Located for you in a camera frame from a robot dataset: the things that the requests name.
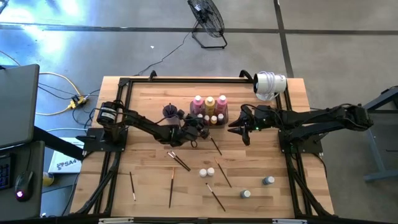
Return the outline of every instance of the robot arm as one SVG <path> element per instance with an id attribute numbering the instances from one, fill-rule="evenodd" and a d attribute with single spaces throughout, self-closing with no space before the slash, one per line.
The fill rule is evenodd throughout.
<path id="1" fill-rule="evenodd" d="M 118 123 L 115 121 L 117 114 L 122 115 L 122 120 Z M 181 146 L 187 141 L 196 141 L 197 137 L 205 139 L 209 135 L 208 129 L 204 128 L 202 119 L 190 114 L 184 117 L 182 110 L 178 111 L 176 116 L 185 121 L 183 126 L 177 124 L 158 125 L 145 116 L 141 116 L 137 111 L 125 110 L 120 103 L 105 102 L 101 105 L 97 122 L 104 126 L 104 139 L 109 142 L 116 142 L 120 133 L 126 130 L 126 126 L 134 126 L 145 131 L 153 135 L 155 140 L 161 144 L 170 144 L 172 147 Z"/>
<path id="2" fill-rule="evenodd" d="M 254 115 L 249 106 L 255 109 Z M 228 131 L 242 135 L 242 140 L 247 146 L 250 145 L 249 132 L 265 128 L 279 128 L 285 134 L 285 138 L 292 142 L 339 129 L 365 131 L 373 125 L 366 109 L 349 104 L 302 113 L 278 110 L 270 106 L 242 105 L 241 109 L 238 120 L 229 125 L 235 128 Z"/>

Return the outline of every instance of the wooden table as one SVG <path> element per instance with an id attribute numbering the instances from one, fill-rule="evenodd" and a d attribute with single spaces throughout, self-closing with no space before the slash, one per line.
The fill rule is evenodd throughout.
<path id="1" fill-rule="evenodd" d="M 116 98 L 120 77 L 104 77 L 97 107 Z M 291 104 L 295 111 L 308 111 L 308 99 L 301 78 L 288 79 Z M 209 83 L 135 83 L 132 88 L 130 110 L 148 119 L 162 118 L 162 108 L 168 103 L 189 111 L 195 95 L 228 99 L 229 122 L 239 116 L 243 103 L 270 104 L 256 98 L 252 84 Z M 129 128 L 126 150 L 122 154 L 113 202 L 113 217 L 212 217 L 212 218 L 275 218 L 293 217 L 292 199 L 284 155 L 280 152 L 276 129 L 265 129 L 250 134 L 251 145 L 245 146 L 241 137 L 227 132 L 227 128 L 211 129 L 219 145 L 220 156 L 209 140 L 199 140 L 193 149 L 189 143 L 175 148 L 175 153 L 192 169 L 187 172 L 166 152 L 170 146 L 161 145 L 154 138 L 136 128 Z M 77 211 L 88 200 L 98 185 L 103 152 L 92 153 L 82 164 L 71 211 Z M 226 172 L 233 188 L 228 186 L 214 158 Z M 333 213 L 328 184 L 322 163 L 311 154 L 303 154 L 308 188 L 324 208 Z M 170 178 L 175 167 L 172 206 L 169 208 Z M 201 178 L 199 170 L 213 167 L 213 177 Z M 133 174 L 137 201 L 133 201 L 129 172 Z M 275 177 L 275 183 L 262 185 L 261 180 Z M 208 182 L 226 212 L 218 205 L 205 185 Z M 247 189 L 250 198 L 241 199 L 240 191 Z M 302 211 L 302 193 L 298 190 Z M 102 208 L 107 199 L 104 191 Z"/>

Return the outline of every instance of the computer mouse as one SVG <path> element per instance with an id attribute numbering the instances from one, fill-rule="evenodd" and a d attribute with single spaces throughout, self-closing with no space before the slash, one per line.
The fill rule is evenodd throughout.
<path id="1" fill-rule="evenodd" d="M 24 171 L 15 181 L 15 198 L 18 202 L 25 202 L 32 196 L 33 171 Z"/>

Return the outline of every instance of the concrete floor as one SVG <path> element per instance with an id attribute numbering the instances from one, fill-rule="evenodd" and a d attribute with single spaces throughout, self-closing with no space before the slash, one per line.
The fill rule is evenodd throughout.
<path id="1" fill-rule="evenodd" d="M 214 0 L 226 28 L 278 29 L 273 0 Z M 286 29 L 397 30 L 395 0 L 279 0 Z M 10 0 L 0 22 L 101 27 L 191 28 L 195 20 L 185 0 L 28 1 Z M 83 93 L 100 87 L 105 75 L 135 75 L 179 45 L 184 32 L 77 32 L 0 29 L 0 49 L 21 64 L 38 63 L 40 71 L 66 75 Z M 217 42 L 199 34 L 206 42 Z M 203 50 L 188 37 L 173 55 L 152 69 L 158 75 L 231 76 L 241 69 L 286 74 L 279 34 L 226 33 L 224 50 Z M 287 34 L 294 77 L 304 78 L 310 105 L 325 108 L 341 103 L 367 103 L 381 91 L 398 85 L 398 35 Z M 0 56 L 0 64 L 12 64 Z M 57 77 L 40 78 L 66 91 Z M 39 90 L 37 111 L 64 109 L 67 102 Z M 43 129 L 81 128 L 72 112 L 36 116 Z M 86 113 L 76 114 L 80 121 Z M 82 133 L 60 131 L 57 136 Z M 322 141 L 331 199 L 337 215 L 346 218 L 398 222 L 398 179 L 365 183 L 363 175 L 376 165 L 363 133 L 337 131 Z M 46 151 L 45 169 L 50 150 Z M 72 184 L 74 175 L 59 178 L 56 187 Z M 42 212 L 60 215 L 70 187 L 43 194 Z"/>

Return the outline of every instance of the black fan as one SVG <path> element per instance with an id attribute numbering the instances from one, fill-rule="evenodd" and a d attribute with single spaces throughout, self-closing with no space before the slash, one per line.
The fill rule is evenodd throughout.
<path id="1" fill-rule="evenodd" d="M 224 49 L 227 46 L 227 42 L 224 38 L 224 22 L 214 2 L 212 0 L 188 0 L 188 4 L 191 7 L 193 15 L 198 21 L 192 30 L 192 38 L 194 38 L 198 44 L 200 44 L 200 47 L 204 49 Z M 206 32 L 210 36 L 214 38 L 222 37 L 225 45 L 206 47 L 201 44 L 194 34 L 199 24 L 206 29 Z"/>

